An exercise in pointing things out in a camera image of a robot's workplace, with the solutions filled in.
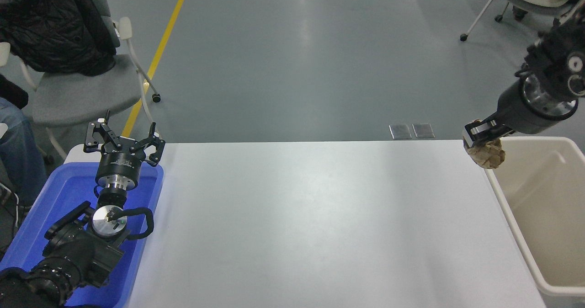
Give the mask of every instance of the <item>chair seat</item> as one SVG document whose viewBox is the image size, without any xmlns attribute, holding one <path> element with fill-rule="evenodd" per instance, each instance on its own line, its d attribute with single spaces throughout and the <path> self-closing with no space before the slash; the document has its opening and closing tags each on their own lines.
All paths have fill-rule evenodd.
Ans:
<svg viewBox="0 0 585 308">
<path fill-rule="evenodd" d="M 524 11 L 533 12 L 535 14 L 540 14 L 540 15 L 554 16 L 556 18 L 558 18 L 562 14 L 565 14 L 566 12 L 568 12 L 573 6 L 573 4 L 565 3 L 565 4 L 562 4 L 562 6 L 549 8 L 547 6 L 539 6 L 536 4 L 532 4 L 530 2 L 526 2 L 526 0 L 508 0 L 508 1 L 511 4 L 518 6 L 518 8 L 521 8 Z"/>
<path fill-rule="evenodd" d="M 140 100 L 140 81 L 128 54 L 114 56 L 104 74 L 45 73 L 31 102 L 33 121 L 44 127 L 66 127 L 121 112 Z"/>
</svg>

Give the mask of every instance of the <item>yellow floor line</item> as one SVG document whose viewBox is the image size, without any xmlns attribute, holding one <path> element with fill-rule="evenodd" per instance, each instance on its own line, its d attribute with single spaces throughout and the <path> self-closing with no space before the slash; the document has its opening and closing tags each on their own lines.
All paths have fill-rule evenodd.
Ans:
<svg viewBox="0 0 585 308">
<path fill-rule="evenodd" d="M 167 24 L 167 28 L 165 29 L 165 33 L 163 33 L 163 37 L 160 39 L 159 47 L 156 49 L 156 53 L 154 54 L 154 58 L 150 63 L 150 67 L 148 69 L 148 76 L 152 79 L 154 77 L 154 73 L 156 68 L 159 66 L 160 58 L 163 56 L 163 52 L 165 51 L 165 47 L 167 46 L 167 42 L 169 41 L 169 37 L 173 31 L 173 27 L 175 26 L 175 22 L 177 21 L 177 17 L 179 12 L 181 11 L 181 7 L 184 0 L 178 0 L 177 4 L 175 5 L 175 9 L 173 10 L 173 14 L 169 19 L 169 23 Z M 132 107 L 132 111 L 130 112 L 130 116 L 128 116 L 128 120 L 126 121 L 126 125 L 124 126 L 124 130 L 122 131 L 122 135 L 124 137 L 130 137 L 132 133 L 132 129 L 134 128 L 134 124 L 136 123 L 136 118 L 138 117 L 138 113 L 140 112 L 140 108 L 142 107 L 142 100 L 136 102 Z"/>
</svg>

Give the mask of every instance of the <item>jeans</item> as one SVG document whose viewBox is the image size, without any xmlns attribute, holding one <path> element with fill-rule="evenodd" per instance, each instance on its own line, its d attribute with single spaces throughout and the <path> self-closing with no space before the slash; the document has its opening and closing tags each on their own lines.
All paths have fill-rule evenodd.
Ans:
<svg viewBox="0 0 585 308">
<path fill-rule="evenodd" d="M 27 117 L 16 106 L 0 97 L 0 123 L 8 131 L 0 138 L 0 160 L 15 186 L 21 206 L 32 205 L 47 180 L 43 157 Z"/>
</svg>

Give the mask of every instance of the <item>gray chair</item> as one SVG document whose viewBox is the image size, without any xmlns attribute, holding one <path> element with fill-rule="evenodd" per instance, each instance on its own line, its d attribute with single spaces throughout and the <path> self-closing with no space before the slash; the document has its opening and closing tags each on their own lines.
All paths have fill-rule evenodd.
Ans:
<svg viewBox="0 0 585 308">
<path fill-rule="evenodd" d="M 93 121 L 103 117 L 106 110 L 110 110 L 111 114 L 122 112 L 139 100 L 142 100 L 144 112 L 152 122 L 146 104 L 146 90 L 152 89 L 154 92 L 152 100 L 160 101 L 159 93 L 138 63 L 130 41 L 132 37 L 130 19 L 125 17 L 119 22 L 113 21 L 106 0 L 92 1 L 110 31 L 114 46 L 119 47 L 120 40 L 128 44 L 129 54 L 114 56 L 116 65 L 111 70 L 93 77 L 77 73 L 44 73 L 36 85 L 31 79 L 28 67 L 21 62 L 23 75 L 36 92 L 31 97 L 29 108 L 32 111 L 32 120 L 46 128 L 50 142 L 63 159 L 67 154 L 57 142 L 51 131 L 52 127 L 67 127 Z"/>
<path fill-rule="evenodd" d="M 473 23 L 472 23 L 471 27 L 468 29 L 468 31 L 461 34 L 461 36 L 459 37 L 460 41 L 465 42 L 468 39 L 469 34 L 474 29 L 475 25 L 477 25 L 477 22 L 479 21 L 481 16 L 483 16 L 483 14 L 485 13 L 485 10 L 487 10 L 487 8 L 491 4 L 491 2 L 493 2 L 493 0 L 487 1 L 487 4 L 485 4 L 485 6 L 481 10 L 481 12 L 477 16 L 477 18 L 473 21 Z M 516 20 L 519 20 L 519 21 L 522 18 L 524 18 L 524 14 L 526 12 L 533 12 L 535 14 L 541 14 L 541 15 L 549 15 L 549 16 L 553 16 L 555 19 L 558 19 L 560 16 L 562 16 L 563 14 L 566 14 L 568 11 L 570 11 L 571 8 L 574 6 L 574 3 L 567 2 L 567 3 L 563 4 L 562 6 L 548 8 L 545 6 L 539 6 L 537 4 L 532 4 L 530 2 L 526 2 L 525 0 L 508 0 L 502 13 L 495 16 L 495 19 L 494 19 L 495 22 L 502 21 L 504 13 L 508 9 L 508 6 L 510 5 L 510 3 L 515 7 L 514 8 L 514 16 L 515 16 Z"/>
</svg>

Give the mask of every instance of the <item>crumpled paper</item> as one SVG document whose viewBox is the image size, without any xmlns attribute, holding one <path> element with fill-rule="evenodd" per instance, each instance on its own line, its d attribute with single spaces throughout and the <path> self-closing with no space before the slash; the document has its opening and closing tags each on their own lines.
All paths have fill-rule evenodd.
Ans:
<svg viewBox="0 0 585 308">
<path fill-rule="evenodd" d="M 463 146 L 475 164 L 484 169 L 497 169 L 506 158 L 506 152 L 502 149 L 502 141 L 500 139 L 487 142 L 483 146 L 475 146 L 472 148 L 469 148 L 464 140 Z"/>
</svg>

